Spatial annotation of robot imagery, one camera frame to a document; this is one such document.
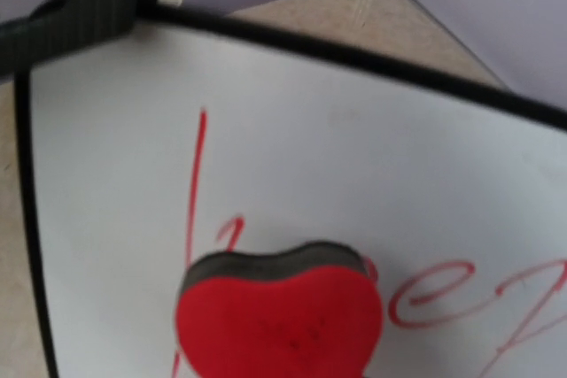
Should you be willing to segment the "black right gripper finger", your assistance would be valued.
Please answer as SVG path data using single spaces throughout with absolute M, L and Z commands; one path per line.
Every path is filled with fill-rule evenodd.
M 140 12 L 183 0 L 54 0 L 46 12 L 1 26 L 1 75 L 26 71 L 45 61 L 121 37 Z

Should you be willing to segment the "white whiteboard black frame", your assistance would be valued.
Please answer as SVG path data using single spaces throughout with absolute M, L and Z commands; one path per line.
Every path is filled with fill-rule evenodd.
M 364 377 L 565 376 L 565 103 L 166 7 L 14 83 L 49 376 L 200 377 L 187 270 L 314 242 L 381 297 Z

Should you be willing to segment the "red black whiteboard eraser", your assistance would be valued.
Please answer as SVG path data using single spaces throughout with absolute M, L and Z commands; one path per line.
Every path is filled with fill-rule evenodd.
M 174 316 L 200 377 L 361 377 L 383 322 L 363 258 L 332 242 L 206 255 L 183 277 Z

